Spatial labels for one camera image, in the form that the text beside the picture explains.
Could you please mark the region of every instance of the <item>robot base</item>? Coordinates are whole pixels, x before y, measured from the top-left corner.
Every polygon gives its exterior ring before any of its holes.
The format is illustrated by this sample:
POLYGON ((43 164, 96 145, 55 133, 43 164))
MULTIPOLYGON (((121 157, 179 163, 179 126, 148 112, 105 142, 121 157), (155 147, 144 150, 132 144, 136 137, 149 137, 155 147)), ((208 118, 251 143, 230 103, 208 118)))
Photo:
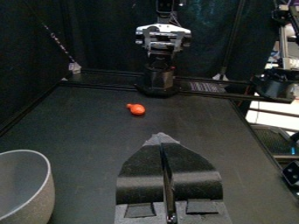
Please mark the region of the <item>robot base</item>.
POLYGON ((157 97, 169 97, 180 90, 173 85, 173 69, 160 70, 148 67, 135 87, 144 95, 157 97))

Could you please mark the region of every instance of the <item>black panel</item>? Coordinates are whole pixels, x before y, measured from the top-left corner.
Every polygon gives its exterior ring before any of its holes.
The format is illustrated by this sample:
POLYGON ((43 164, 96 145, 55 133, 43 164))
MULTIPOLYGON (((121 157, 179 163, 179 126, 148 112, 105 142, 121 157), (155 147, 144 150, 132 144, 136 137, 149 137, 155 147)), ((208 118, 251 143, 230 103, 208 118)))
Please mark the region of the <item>black panel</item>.
MULTIPOLYGON (((44 23, 63 37, 56 1, 28 1, 44 23)), ((24 1, 1 1, 0 124, 67 74, 68 60, 24 1)))
MULTIPOLYGON (((211 77, 220 71, 239 1, 188 0, 179 21, 191 29, 191 47, 177 53, 179 75, 211 77)), ((247 1, 238 39, 228 61, 228 77, 248 79, 260 73, 278 36, 271 19, 272 0, 247 1)), ((155 0, 69 1, 73 49, 84 67, 144 71, 145 50, 135 44, 140 25, 156 23, 155 0)))

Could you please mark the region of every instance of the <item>black enclosure wall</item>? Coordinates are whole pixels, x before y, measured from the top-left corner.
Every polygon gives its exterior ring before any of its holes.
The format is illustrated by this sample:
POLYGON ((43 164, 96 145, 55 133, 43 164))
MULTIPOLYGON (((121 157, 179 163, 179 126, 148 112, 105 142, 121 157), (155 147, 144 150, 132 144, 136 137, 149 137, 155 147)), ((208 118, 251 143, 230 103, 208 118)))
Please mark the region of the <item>black enclosure wall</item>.
MULTIPOLYGON (((145 50, 135 44, 136 27, 156 23, 155 0, 65 1, 75 55, 84 67, 143 71, 145 50)), ((177 74, 212 77, 220 71, 239 0, 187 0, 179 22, 191 30, 191 48, 177 53, 177 74)), ((247 0, 227 76, 248 79, 260 73, 278 27, 274 0, 247 0)))
MULTIPOLYGON (((0 123, 67 74, 68 59, 37 16, 83 67, 143 72, 145 51, 135 44, 140 25, 156 22, 155 0, 17 0, 0 6, 0 123)), ((212 77, 220 71, 239 0, 187 0, 179 21, 191 29, 191 47, 176 55, 177 74, 212 77)), ((262 73, 276 40, 274 0, 247 0, 227 76, 262 73)))
MULTIPOLYGON (((59 1, 25 0, 64 40, 59 1)), ((61 79, 68 58, 23 0, 0 3, 0 124, 61 79)))

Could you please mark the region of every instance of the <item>white bowl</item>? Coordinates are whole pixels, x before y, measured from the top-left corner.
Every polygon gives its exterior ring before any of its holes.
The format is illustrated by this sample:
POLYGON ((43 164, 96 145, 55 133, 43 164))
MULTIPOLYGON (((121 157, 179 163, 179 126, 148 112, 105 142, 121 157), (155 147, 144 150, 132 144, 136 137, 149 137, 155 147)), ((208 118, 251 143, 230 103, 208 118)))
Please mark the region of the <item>white bowl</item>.
POLYGON ((33 150, 0 154, 0 224, 45 224, 55 189, 47 157, 33 150))

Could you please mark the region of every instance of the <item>black table surface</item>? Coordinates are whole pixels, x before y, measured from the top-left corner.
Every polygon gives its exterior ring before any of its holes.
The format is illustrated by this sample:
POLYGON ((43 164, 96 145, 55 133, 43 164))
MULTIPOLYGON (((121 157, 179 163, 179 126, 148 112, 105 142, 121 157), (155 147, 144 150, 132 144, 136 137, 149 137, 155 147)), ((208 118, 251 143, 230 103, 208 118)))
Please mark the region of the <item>black table surface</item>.
POLYGON ((121 164, 159 132, 215 165, 234 223, 299 223, 298 202, 228 100, 57 87, 0 138, 0 152, 28 149, 51 160, 51 224, 113 223, 121 164), (132 116, 127 103, 145 115, 132 116))

